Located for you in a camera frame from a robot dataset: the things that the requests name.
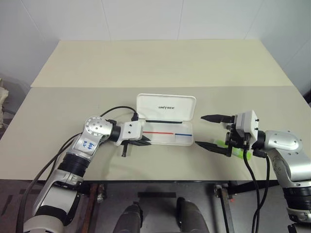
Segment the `wall tile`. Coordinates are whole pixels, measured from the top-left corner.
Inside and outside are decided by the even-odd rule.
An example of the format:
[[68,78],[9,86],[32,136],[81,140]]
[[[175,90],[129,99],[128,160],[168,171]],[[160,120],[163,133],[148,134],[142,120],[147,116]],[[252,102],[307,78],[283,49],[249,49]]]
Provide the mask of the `wall tile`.
[[19,0],[0,1],[0,75],[5,80],[30,85],[54,46],[42,39]]
[[179,39],[243,39],[261,0],[184,0]]
[[284,68],[285,73],[302,95],[311,89],[310,40],[299,50]]
[[110,40],[101,0],[22,0],[43,37]]
[[246,38],[260,38],[284,68],[310,38],[310,0],[265,0]]
[[112,40],[177,39],[182,0],[103,0]]

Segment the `open white case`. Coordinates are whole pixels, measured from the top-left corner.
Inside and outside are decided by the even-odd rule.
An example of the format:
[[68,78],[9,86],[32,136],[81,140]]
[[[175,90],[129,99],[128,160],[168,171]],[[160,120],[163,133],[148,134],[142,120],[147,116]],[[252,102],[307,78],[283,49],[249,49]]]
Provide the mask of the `open white case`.
[[137,112],[143,135],[152,144],[190,146],[196,98],[162,94],[138,94]]

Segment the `green marker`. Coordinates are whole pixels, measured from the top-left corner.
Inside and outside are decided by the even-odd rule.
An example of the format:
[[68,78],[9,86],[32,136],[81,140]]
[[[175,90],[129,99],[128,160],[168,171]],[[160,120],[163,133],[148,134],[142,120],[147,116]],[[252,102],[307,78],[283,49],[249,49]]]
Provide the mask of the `green marker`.
[[[222,140],[215,140],[215,142],[214,142],[217,146],[219,146],[219,147],[222,147],[222,148],[227,148],[228,146],[225,144],[225,142],[224,141],[222,141]],[[243,159],[243,150],[242,149],[238,149],[238,148],[232,148],[232,153],[231,153],[232,155],[235,155],[235,156],[237,156],[237,157],[239,157],[239,158],[241,158],[241,159]],[[247,158],[247,160],[250,160],[251,159],[251,155],[252,155],[252,153],[251,152],[247,152],[247,155],[246,155],[246,158]]]

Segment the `table surface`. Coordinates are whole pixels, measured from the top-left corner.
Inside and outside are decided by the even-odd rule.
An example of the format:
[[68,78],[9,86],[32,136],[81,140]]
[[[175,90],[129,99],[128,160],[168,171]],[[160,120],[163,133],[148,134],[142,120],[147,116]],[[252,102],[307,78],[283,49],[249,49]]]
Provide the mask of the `table surface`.
[[[311,109],[294,86],[266,87],[170,87],[170,88],[32,88],[0,141],[1,179],[31,180],[71,135],[82,130],[84,121],[117,105],[135,107],[139,93],[193,95],[194,139],[225,139],[221,124],[201,120],[206,114],[232,115],[254,109],[261,130],[292,130],[311,155]],[[128,121],[132,113],[116,110],[107,115]],[[96,152],[86,180],[249,180],[243,160],[227,158],[189,147],[151,145],[122,147],[106,143]],[[258,179],[265,179],[265,160],[252,157],[250,165]]]
[[60,41],[32,87],[293,85],[259,40]]
[[[225,139],[222,125],[201,116],[253,109],[261,130],[292,130],[311,155],[311,109],[258,40],[61,41],[32,87],[0,141],[0,179],[33,179],[89,116],[135,107],[139,93],[195,96],[195,140]],[[131,113],[107,117],[128,121]],[[85,179],[250,180],[240,158],[196,144],[130,146],[126,158],[121,150],[100,147]],[[265,160],[250,165],[265,179]]]

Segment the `wire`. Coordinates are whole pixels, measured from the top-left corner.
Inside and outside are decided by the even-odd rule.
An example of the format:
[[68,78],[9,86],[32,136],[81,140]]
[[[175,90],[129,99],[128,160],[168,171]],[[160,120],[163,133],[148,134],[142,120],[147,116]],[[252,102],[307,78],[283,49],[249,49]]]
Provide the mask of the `wire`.
[[257,218],[257,214],[260,211],[260,209],[262,208],[264,202],[266,201],[267,194],[268,194],[269,183],[270,183],[270,160],[269,160],[268,156],[266,156],[266,162],[267,162],[266,185],[265,185],[264,193],[263,193],[260,205],[259,205],[259,209],[257,209],[255,211],[254,216],[253,216],[253,225],[252,225],[252,227],[254,227],[254,225],[255,225],[255,219]]
[[[103,114],[100,115],[100,117],[106,115],[107,113],[115,110],[115,109],[119,109],[119,108],[127,108],[132,110],[134,113],[137,113],[136,110],[132,107],[128,107],[128,106],[117,106],[114,108],[111,108],[109,110],[107,110],[106,112],[104,112]],[[19,204],[19,209],[18,209],[18,214],[17,214],[17,222],[16,222],[16,233],[23,233],[23,226],[24,226],[24,215],[25,215],[25,207],[26,207],[26,201],[27,201],[27,197],[28,194],[30,193],[30,191],[32,190],[33,186],[35,185],[35,183],[39,180],[40,176],[43,174],[43,172],[51,165],[51,163],[53,163],[51,171],[48,175],[48,178],[51,176],[51,174],[53,173],[56,163],[57,163],[57,159],[58,157],[73,143],[73,140],[70,141],[71,139],[73,139],[74,137],[76,137],[77,135],[79,135],[81,133],[77,133],[74,136],[72,136],[71,138],[69,138],[63,145],[62,147],[59,149],[58,153],[39,171],[39,173],[36,175],[36,177],[34,178],[34,180],[28,185],[26,191],[23,194],[23,197],[20,201]]]
[[40,176],[43,174],[43,172],[51,165],[51,163],[57,159],[57,157],[63,153],[72,143],[73,141],[69,142],[67,145],[63,145],[62,149],[39,171],[39,173],[36,175],[34,180],[29,184],[26,191],[23,194],[23,197],[20,201],[19,209],[18,209],[18,215],[17,215],[17,224],[16,224],[16,233],[23,233],[23,226],[24,226],[24,215],[25,215],[25,206],[28,194],[30,193],[31,189],[35,185],[35,183],[39,180]]
[[[75,134],[74,136],[72,136],[71,138],[69,138],[69,139],[62,145],[62,147],[59,149],[58,152],[60,152],[60,151],[64,148],[64,146],[65,146],[71,139],[73,139],[74,137],[78,136],[79,134],[81,134],[81,133],[77,133],[77,134]],[[48,175],[48,177],[47,177],[47,180],[48,180],[49,177],[52,175],[52,173],[53,173],[53,171],[54,171],[54,169],[55,169],[55,166],[56,166],[56,163],[57,163],[57,159],[58,159],[58,156],[54,159],[54,162],[53,162],[51,171],[50,171],[50,173],[49,173],[49,175]]]
[[128,106],[117,106],[117,107],[114,107],[114,108],[110,108],[109,110],[107,110],[106,112],[104,112],[103,114],[101,114],[100,116],[104,116],[106,115],[107,113],[115,110],[115,109],[118,109],[118,108],[127,108],[127,109],[131,109],[134,113],[136,112],[136,110],[134,108],[131,108],[131,107],[128,107]]
[[243,151],[243,160],[244,160],[244,163],[245,163],[249,173],[251,174],[252,180],[253,180],[254,185],[255,185],[256,197],[257,197],[257,210],[258,211],[256,210],[257,217],[253,219],[252,233],[254,232],[255,221],[256,221],[256,231],[255,231],[255,233],[258,233],[258,230],[259,230],[259,212],[260,212],[260,194],[259,194],[259,187],[258,187],[256,178],[255,178],[254,172],[253,172],[252,168],[250,167],[250,165],[248,164],[248,161],[247,161],[247,149],[244,149],[244,151]]

